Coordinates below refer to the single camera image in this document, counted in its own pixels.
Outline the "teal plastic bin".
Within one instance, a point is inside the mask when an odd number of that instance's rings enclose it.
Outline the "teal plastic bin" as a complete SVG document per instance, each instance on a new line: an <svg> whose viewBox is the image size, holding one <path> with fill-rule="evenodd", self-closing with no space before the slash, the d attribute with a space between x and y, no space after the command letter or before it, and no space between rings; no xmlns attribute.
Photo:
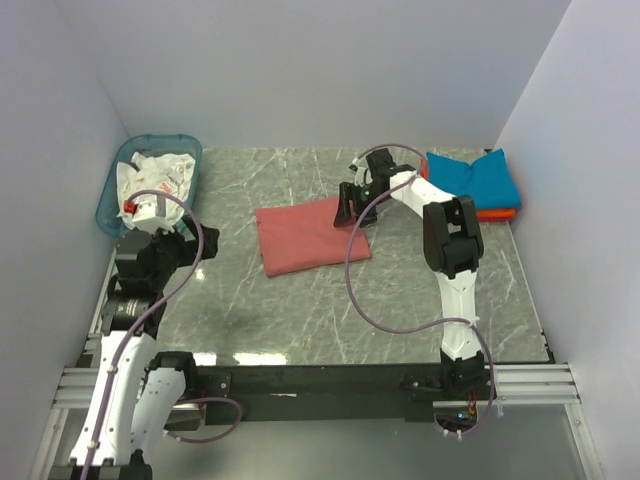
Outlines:
<svg viewBox="0 0 640 480"><path fill-rule="evenodd" d="M112 239L119 239L128 231L123 220L118 216L117 165L123 162L133 166L132 158L135 153L140 153L145 157L159 157L165 154L191 155L195 160L195 167L186 203L189 206L194 203L202 160L201 143L193 136L186 134L145 134L132 137L120 146L115 155L95 214L96 223L100 230Z"/></svg>

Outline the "crumpled white t-shirt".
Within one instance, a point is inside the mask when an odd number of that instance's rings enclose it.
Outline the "crumpled white t-shirt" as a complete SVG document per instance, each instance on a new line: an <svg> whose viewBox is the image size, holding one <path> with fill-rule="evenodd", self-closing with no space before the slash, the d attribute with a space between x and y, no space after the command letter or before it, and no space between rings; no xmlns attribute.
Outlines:
<svg viewBox="0 0 640 480"><path fill-rule="evenodd" d="M140 190L161 190L187 202L194 185L196 160L190 154L168 153L145 156L135 152L129 163L118 162L116 168L118 217L124 225L134 228L131 213L124 211L124 202Z"/></svg>

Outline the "black base beam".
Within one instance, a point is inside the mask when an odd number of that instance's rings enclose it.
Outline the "black base beam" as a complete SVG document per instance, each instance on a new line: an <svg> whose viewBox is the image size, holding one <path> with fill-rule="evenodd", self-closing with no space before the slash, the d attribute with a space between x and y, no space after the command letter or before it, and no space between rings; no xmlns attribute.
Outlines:
<svg viewBox="0 0 640 480"><path fill-rule="evenodd" d="M186 399L208 397L204 424L403 419L432 422L438 402L495 398L490 371L474 373L439 363L206 366Z"/></svg>

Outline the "dusty red t-shirt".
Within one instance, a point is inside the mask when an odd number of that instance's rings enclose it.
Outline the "dusty red t-shirt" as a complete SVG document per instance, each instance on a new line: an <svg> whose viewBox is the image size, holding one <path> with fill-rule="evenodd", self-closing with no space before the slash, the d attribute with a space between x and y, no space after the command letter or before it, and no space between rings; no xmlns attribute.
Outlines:
<svg viewBox="0 0 640 480"><path fill-rule="evenodd" d="M312 268L342 264L346 258L371 258L364 232L352 225L333 226L336 197L293 206L255 210L264 272L276 277Z"/></svg>

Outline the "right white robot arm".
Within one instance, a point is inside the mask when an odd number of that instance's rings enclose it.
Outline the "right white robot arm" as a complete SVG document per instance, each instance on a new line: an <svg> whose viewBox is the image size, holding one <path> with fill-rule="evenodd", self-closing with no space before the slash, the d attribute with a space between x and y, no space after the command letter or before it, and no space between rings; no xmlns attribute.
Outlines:
<svg viewBox="0 0 640 480"><path fill-rule="evenodd" d="M476 280L484 254L473 200L433 185L424 173L427 160L416 169L397 164L386 147L370 150L351 162L354 180L339 185L333 226L354 223L345 260L351 260L355 236L362 225L377 220L376 206L393 199L419 216L423 254L439 287L443 327L438 376L416 380L414 389L460 399L489 380L486 348L477 330Z"/></svg>

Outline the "aluminium frame rail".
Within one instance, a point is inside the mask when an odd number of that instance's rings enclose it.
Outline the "aluminium frame rail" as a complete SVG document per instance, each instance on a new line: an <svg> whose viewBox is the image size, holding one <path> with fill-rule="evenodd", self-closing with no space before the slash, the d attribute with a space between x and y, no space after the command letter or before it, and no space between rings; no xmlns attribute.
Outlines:
<svg viewBox="0 0 640 480"><path fill-rule="evenodd" d="M566 405L581 402L570 366L501 364L494 367L496 401L503 405Z"/></svg>

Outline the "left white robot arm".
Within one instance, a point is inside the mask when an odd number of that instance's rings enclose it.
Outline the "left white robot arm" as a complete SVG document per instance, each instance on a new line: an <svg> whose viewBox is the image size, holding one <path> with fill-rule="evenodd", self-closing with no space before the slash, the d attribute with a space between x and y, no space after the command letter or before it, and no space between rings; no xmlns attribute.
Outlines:
<svg viewBox="0 0 640 480"><path fill-rule="evenodd" d="M218 252L218 229L183 221L191 240L177 231L133 230L117 242L88 412L67 463L52 467L49 478L151 478L151 453L174 405L199 392L192 353L156 350L167 283L177 269L195 271Z"/></svg>

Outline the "folded blue t-shirt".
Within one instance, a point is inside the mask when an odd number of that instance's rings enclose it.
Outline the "folded blue t-shirt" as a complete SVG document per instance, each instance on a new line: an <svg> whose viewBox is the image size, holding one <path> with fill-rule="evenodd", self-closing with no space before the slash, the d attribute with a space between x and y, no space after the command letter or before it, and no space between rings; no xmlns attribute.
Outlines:
<svg viewBox="0 0 640 480"><path fill-rule="evenodd" d="M455 196L470 196L477 209L518 209L521 196L502 149L466 163L427 153L427 179Z"/></svg>

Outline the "folded orange t-shirt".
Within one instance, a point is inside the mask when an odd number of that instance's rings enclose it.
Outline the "folded orange t-shirt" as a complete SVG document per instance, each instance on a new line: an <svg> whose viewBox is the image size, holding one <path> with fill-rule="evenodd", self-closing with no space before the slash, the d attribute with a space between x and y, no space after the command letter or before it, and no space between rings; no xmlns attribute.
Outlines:
<svg viewBox="0 0 640 480"><path fill-rule="evenodd" d="M426 158L420 160L420 175L428 180L429 168ZM481 222L510 222L516 215L515 208L478 209L477 216Z"/></svg>

